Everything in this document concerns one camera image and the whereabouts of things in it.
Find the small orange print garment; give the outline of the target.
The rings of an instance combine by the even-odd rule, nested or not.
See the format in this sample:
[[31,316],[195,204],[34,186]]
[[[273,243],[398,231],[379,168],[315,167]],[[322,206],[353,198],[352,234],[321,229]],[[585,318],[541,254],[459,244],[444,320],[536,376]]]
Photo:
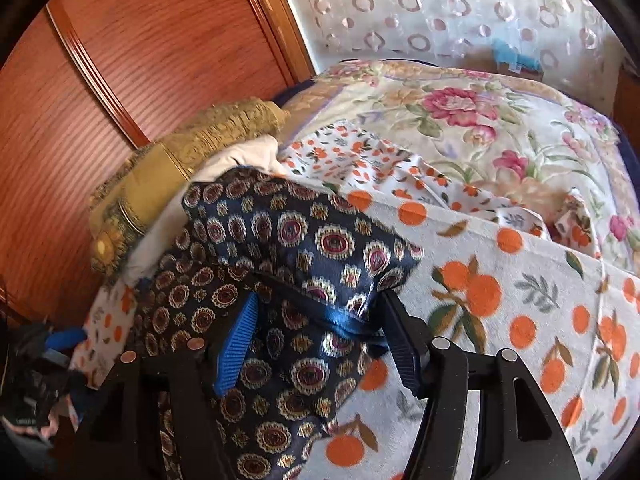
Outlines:
[[470,214],[601,257],[596,230],[582,194],[503,191],[495,183],[446,176],[420,155],[340,120],[282,148],[279,160],[294,177],[358,190],[398,205],[424,203]]

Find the white circle patterned curtain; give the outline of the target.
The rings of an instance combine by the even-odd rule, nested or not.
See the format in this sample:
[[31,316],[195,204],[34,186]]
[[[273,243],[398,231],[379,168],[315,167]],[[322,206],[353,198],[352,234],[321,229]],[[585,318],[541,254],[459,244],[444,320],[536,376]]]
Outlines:
[[545,84],[611,113],[625,50],[590,0],[288,0],[311,63],[410,58],[493,70],[507,44]]

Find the olive green embroidered cushion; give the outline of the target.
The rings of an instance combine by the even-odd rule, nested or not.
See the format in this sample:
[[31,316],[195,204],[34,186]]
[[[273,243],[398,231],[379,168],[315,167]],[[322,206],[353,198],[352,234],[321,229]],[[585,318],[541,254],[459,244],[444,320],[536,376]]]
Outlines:
[[113,283],[164,208],[212,156],[263,134],[276,136],[288,112],[250,98],[207,107],[134,151],[89,200],[91,266]]

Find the navy medallion patterned garment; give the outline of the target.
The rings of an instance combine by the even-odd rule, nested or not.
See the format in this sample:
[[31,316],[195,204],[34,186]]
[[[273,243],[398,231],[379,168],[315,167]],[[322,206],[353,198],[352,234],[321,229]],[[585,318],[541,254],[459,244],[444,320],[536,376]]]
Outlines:
[[212,417],[237,479],[293,479],[371,365],[370,305],[407,281],[419,246],[343,197],[228,171],[141,286],[130,350],[152,358],[224,341],[250,292],[258,319],[235,386]]

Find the dark clothes pile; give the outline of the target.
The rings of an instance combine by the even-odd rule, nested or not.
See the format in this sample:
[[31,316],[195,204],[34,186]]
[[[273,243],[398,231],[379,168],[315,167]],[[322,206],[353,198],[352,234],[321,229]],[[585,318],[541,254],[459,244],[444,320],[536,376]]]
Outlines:
[[72,395],[85,378],[70,367],[87,340],[81,327],[54,330],[47,323],[17,326],[1,320],[1,453],[48,468],[53,440],[66,418],[79,426]]

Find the wooden sliding wardrobe door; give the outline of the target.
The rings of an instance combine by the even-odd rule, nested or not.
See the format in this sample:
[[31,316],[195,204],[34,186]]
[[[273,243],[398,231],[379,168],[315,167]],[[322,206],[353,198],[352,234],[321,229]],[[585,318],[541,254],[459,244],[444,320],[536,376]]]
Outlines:
[[311,73],[286,0],[1,0],[2,307],[81,322],[90,193],[201,108]]

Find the orange fruit print blanket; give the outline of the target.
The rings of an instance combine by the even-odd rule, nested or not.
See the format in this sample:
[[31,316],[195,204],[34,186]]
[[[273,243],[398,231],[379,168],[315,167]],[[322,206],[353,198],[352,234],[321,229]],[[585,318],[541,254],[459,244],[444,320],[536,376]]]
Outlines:
[[[424,203],[398,205],[358,190],[343,197],[419,246],[395,288],[407,311],[461,349],[513,349],[548,400],[580,476],[599,479],[639,418],[639,281],[599,258],[532,234]],[[96,297],[72,364],[101,385],[125,350],[138,292]],[[367,345],[371,365],[293,479],[397,479],[424,412],[396,365]]]

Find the floral pink bedspread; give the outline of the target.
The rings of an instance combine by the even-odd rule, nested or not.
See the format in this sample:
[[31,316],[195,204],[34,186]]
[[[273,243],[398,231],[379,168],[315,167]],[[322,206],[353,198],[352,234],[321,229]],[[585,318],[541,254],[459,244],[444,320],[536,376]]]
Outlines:
[[588,218],[567,240],[639,270],[639,201],[605,116],[546,84],[401,60],[346,61],[280,99],[295,138],[347,119],[420,155],[445,176],[555,222],[577,188]]

